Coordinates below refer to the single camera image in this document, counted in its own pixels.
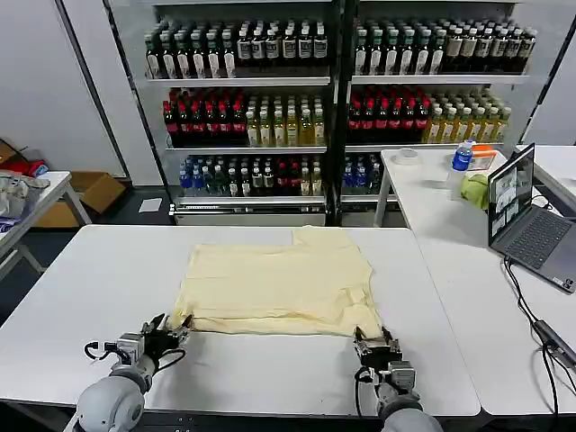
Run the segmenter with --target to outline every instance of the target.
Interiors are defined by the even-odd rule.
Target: green cloth
[[[488,210],[488,177],[482,174],[466,176],[460,189],[462,197],[482,210]]]

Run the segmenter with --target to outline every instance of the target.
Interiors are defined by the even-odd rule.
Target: laptop
[[[568,293],[576,290],[576,224],[532,204],[535,145],[488,177],[488,245]]]

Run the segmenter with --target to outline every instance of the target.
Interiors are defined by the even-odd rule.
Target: laptop keyboard
[[[530,225],[506,247],[506,252],[538,269],[558,246],[570,226],[569,222],[554,217],[549,211],[540,211]]]

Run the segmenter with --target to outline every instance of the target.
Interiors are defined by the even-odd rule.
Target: plastic water bottle
[[[467,139],[456,149],[456,153],[452,159],[452,169],[446,179],[446,189],[450,191],[452,200],[457,200],[462,195],[462,181],[472,160],[472,146],[475,143],[473,139]]]

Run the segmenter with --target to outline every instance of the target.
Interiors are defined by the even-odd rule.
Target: laptop screen
[[[488,244],[530,207],[535,145],[530,144],[516,157],[488,177]]]

